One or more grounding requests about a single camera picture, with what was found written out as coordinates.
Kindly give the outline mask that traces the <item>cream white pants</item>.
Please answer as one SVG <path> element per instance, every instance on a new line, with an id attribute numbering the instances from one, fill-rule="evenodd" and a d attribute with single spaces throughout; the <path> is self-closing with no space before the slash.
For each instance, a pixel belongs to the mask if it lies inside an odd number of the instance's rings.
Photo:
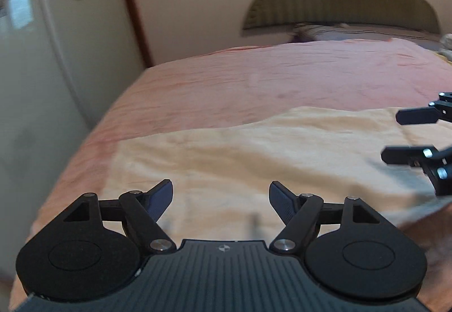
<path id="1" fill-rule="evenodd" d="M 173 201 L 158 223 L 176 242 L 271 240 L 283 228 L 268 200 L 274 181 L 327 203 L 357 196 L 393 224 L 410 224 L 451 198 L 436 197 L 421 170 L 388 166 L 380 153 L 389 145 L 445 148 L 451 126 L 401 126 L 395 112 L 301 107 L 253 124 L 124 140 L 101 195 L 116 199 L 170 179 Z"/>

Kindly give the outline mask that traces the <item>white patterned cloth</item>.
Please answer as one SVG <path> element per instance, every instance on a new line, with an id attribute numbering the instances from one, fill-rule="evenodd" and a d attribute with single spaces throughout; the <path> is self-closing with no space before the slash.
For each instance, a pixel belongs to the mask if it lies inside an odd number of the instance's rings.
<path id="1" fill-rule="evenodd" d="M 444 34 L 440 38 L 440 47 L 438 54 L 446 58 L 449 62 L 452 62 L 452 34 Z"/>

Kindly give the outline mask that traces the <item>brown wooden door frame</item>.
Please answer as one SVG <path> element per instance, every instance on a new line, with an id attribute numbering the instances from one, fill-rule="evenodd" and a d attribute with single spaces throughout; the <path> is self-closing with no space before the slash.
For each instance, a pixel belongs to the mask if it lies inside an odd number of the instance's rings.
<path id="1" fill-rule="evenodd" d="M 144 67 L 146 69 L 151 68 L 154 66 L 153 56 L 148 45 L 136 0 L 125 0 L 125 3 Z"/>

